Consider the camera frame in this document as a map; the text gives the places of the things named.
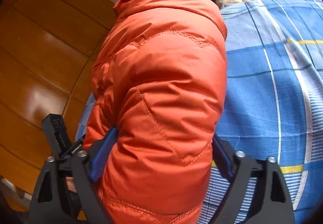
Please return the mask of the left hand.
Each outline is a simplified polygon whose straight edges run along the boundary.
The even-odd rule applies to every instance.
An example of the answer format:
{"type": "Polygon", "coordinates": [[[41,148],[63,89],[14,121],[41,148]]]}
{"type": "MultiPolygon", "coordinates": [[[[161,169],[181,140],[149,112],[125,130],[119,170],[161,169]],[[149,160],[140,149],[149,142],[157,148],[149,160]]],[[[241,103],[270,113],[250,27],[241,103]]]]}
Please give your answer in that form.
{"type": "Polygon", "coordinates": [[[65,177],[65,180],[66,180],[66,185],[68,187],[68,190],[73,193],[77,193],[77,189],[75,187],[73,177],[65,177]]]}

